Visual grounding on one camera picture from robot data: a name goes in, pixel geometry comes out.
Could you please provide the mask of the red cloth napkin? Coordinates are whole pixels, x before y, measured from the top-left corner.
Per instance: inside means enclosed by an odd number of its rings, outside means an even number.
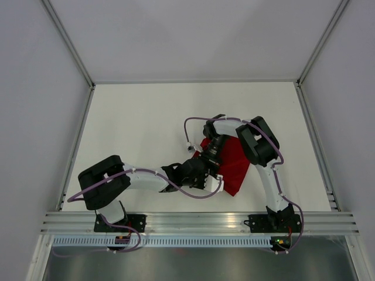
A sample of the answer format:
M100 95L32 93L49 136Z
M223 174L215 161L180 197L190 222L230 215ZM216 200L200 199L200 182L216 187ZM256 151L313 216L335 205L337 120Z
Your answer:
M246 177L250 161L246 158L240 141L230 136L220 153L221 165L218 174L223 176L220 190L234 197Z

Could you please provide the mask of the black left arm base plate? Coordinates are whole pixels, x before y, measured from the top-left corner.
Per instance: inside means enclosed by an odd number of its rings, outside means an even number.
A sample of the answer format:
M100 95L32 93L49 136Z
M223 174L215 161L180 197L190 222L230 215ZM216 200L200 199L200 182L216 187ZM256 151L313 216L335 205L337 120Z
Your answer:
M114 223L114 227L104 222L100 214L96 215L96 221L94 224L94 232L98 233L120 233L129 232L128 228L123 226L131 227L137 230L139 233L144 233L146 226L146 215L144 214L127 214L127 217L121 221Z

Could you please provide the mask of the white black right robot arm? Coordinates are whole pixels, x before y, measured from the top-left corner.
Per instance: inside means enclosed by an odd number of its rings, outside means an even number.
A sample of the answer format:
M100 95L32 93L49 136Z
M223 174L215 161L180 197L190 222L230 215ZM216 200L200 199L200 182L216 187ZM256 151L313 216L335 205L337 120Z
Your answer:
M207 118L204 135L213 140L231 136L239 140L244 156L257 169L266 195L266 214L249 215L244 222L254 233L302 233L302 208L289 200L279 177L284 164L279 142L263 117L249 121L220 114Z

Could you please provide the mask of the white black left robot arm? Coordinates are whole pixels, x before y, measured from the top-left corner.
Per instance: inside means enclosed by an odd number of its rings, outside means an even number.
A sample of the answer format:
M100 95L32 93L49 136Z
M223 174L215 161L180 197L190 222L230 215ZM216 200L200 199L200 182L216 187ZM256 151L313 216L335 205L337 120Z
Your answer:
M96 230L105 227L121 232L130 226L129 218L118 196L126 190L150 190L157 193L174 193L183 186L203 190L210 169L198 157L150 172L122 162L112 155L78 175L86 208L96 213Z

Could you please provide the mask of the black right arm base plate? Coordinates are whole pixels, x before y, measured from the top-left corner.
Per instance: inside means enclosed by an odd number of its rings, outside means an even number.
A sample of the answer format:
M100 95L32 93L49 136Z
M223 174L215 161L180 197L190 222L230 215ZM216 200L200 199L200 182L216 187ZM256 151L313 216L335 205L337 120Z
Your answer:
M289 232L296 234L302 229L301 218L298 214L281 222L272 222L267 214L251 214L244 224L250 228L251 233L255 234L289 234Z

